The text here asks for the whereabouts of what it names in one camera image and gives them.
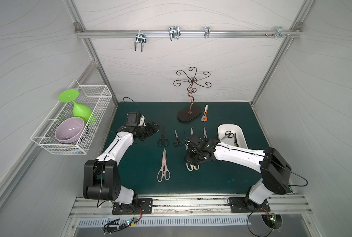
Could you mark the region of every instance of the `green work surface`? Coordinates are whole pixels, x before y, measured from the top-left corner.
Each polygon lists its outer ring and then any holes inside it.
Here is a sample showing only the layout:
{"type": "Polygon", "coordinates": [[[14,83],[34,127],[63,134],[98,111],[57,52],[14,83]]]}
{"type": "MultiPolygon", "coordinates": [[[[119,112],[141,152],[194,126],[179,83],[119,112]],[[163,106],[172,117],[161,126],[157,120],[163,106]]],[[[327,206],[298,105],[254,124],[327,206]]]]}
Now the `green work surface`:
{"type": "MultiPolygon", "coordinates": [[[[144,142],[135,140],[120,164],[119,172],[122,185],[137,193],[246,193],[255,184],[261,174],[244,166],[226,161],[205,162],[198,170],[187,170],[185,164],[184,138],[193,133],[203,137],[203,127],[208,139],[218,139],[217,128],[221,124],[236,124],[241,127],[249,149],[267,149],[268,143],[264,137],[254,112],[249,103],[195,103],[204,111],[209,105],[207,122],[201,121],[201,116],[183,123],[177,119],[177,113],[189,106],[188,102],[126,102],[128,111],[140,112],[145,116],[145,122],[155,121],[160,127],[165,127],[165,136],[169,145],[157,145],[161,131],[147,138],[144,142]],[[182,146],[175,147],[176,129],[182,146]],[[163,149],[167,151],[167,167],[171,173],[170,179],[157,181],[156,175],[162,166],[163,149]]],[[[110,129],[105,148],[115,138],[115,132],[126,122],[127,109],[121,102],[110,129]]]]}

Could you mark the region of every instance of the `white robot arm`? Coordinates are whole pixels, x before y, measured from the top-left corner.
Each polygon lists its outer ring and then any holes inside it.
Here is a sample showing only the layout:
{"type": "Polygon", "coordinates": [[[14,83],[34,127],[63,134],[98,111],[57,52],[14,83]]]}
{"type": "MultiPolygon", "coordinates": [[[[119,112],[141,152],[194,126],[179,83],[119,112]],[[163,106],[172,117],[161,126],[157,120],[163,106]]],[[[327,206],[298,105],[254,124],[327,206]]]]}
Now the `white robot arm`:
{"type": "MultiPolygon", "coordinates": [[[[136,206],[137,196],[123,187],[118,165],[136,138],[144,141],[159,130],[152,123],[144,123],[144,116],[129,113],[127,122],[120,127],[109,147],[95,160],[84,165],[84,198],[111,200],[136,206]]],[[[262,174],[262,178],[247,192],[245,202],[250,210],[256,209],[273,193],[285,194],[291,168],[276,149],[250,150],[222,143],[219,140],[204,140],[190,135],[185,160],[192,165],[202,165],[207,160],[229,161],[249,167],[262,174]]]]}
{"type": "Polygon", "coordinates": [[[219,140],[204,140],[190,135],[185,160],[191,165],[202,165],[207,160],[229,161],[246,166],[262,174],[262,178],[246,194],[249,210],[261,206],[273,193],[286,194],[291,168],[274,148],[251,150],[231,146],[219,140]]]}
{"type": "Polygon", "coordinates": [[[86,199],[111,200],[137,206],[137,196],[131,189],[121,185],[118,165],[126,150],[136,138],[144,141],[159,131],[155,122],[145,124],[139,113],[128,113],[127,121],[120,127],[109,147],[95,160],[84,165],[84,190],[86,199]]]}

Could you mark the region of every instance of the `white wire basket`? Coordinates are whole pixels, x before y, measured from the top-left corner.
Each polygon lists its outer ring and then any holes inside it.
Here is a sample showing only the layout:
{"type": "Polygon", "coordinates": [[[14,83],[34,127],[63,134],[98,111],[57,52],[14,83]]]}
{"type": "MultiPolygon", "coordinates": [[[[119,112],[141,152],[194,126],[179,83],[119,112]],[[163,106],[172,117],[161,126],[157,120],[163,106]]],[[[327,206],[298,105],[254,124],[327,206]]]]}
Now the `white wire basket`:
{"type": "Polygon", "coordinates": [[[93,110],[97,120],[90,124],[89,121],[85,126],[79,140],[72,144],[62,144],[55,138],[55,130],[64,120],[73,117],[73,103],[67,102],[61,107],[60,112],[56,115],[57,108],[61,106],[58,102],[52,109],[46,119],[41,123],[39,128],[31,136],[31,140],[40,145],[51,154],[58,155],[86,155],[93,138],[96,135],[98,126],[104,116],[106,108],[112,99],[112,94],[106,85],[80,85],[76,80],[73,83],[79,91],[79,96],[75,100],[76,103],[88,106],[93,110]]]}

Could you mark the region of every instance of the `pink kitchen scissors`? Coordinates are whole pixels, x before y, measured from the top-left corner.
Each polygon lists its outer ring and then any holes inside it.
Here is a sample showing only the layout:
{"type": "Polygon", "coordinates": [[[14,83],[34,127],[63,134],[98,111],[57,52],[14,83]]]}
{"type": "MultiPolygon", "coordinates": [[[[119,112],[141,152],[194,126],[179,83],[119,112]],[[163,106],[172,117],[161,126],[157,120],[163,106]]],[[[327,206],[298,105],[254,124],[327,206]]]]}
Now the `pink kitchen scissors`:
{"type": "Polygon", "coordinates": [[[169,170],[167,168],[167,154],[165,152],[165,148],[163,150],[162,167],[160,168],[159,172],[157,173],[157,181],[162,182],[163,176],[164,176],[165,180],[169,180],[169,178],[171,177],[171,173],[169,172],[169,170]]]}

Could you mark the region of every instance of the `metal vent grill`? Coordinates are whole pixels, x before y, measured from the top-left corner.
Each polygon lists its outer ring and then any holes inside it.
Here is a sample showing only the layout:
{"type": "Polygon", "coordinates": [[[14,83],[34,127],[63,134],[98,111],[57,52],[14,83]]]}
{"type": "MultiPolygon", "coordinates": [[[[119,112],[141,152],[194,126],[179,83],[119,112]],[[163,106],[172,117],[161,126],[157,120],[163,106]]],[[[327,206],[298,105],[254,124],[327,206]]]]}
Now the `metal vent grill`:
{"type": "MultiPolygon", "coordinates": [[[[80,218],[79,228],[101,227],[106,223],[119,219],[119,225],[131,221],[131,217],[80,218]]],[[[246,215],[220,216],[145,216],[133,227],[145,226],[232,226],[246,225],[246,215]]]]}
{"type": "Polygon", "coordinates": [[[150,216],[134,226],[230,226],[246,225],[247,216],[150,216]]]}

